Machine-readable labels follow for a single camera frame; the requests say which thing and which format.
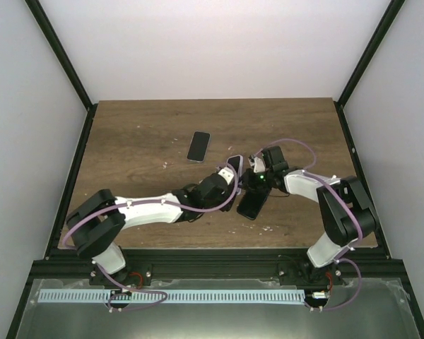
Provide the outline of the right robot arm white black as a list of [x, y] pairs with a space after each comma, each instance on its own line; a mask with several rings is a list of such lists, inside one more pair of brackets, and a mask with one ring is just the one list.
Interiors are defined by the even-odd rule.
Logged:
[[274, 189], [319, 206], [324, 234], [307, 250], [307, 260], [297, 264], [305, 283], [317, 284], [329, 266], [379, 228], [375, 207], [357, 177], [323, 177], [292, 167], [278, 146], [250, 156], [249, 163], [239, 179], [245, 192], [237, 207], [240, 215], [255, 220]]

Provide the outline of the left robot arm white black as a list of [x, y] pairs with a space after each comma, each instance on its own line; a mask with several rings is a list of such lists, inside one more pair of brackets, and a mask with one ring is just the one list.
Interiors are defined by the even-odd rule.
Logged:
[[67, 217], [68, 232], [62, 244], [71, 240], [79, 258], [95, 262], [114, 285], [126, 285], [130, 283], [131, 268], [114, 242], [121, 231], [155, 223], [193, 222], [205, 213], [227, 211], [236, 190], [235, 173], [228, 167], [198, 184], [162, 196], [124, 198], [102, 189]]

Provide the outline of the phone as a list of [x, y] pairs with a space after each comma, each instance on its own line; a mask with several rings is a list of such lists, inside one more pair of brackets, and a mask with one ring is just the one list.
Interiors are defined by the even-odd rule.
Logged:
[[243, 173], [243, 156], [233, 155], [227, 159], [227, 163], [236, 171], [234, 180], [237, 182], [236, 195], [239, 196], [241, 194], [240, 179]]

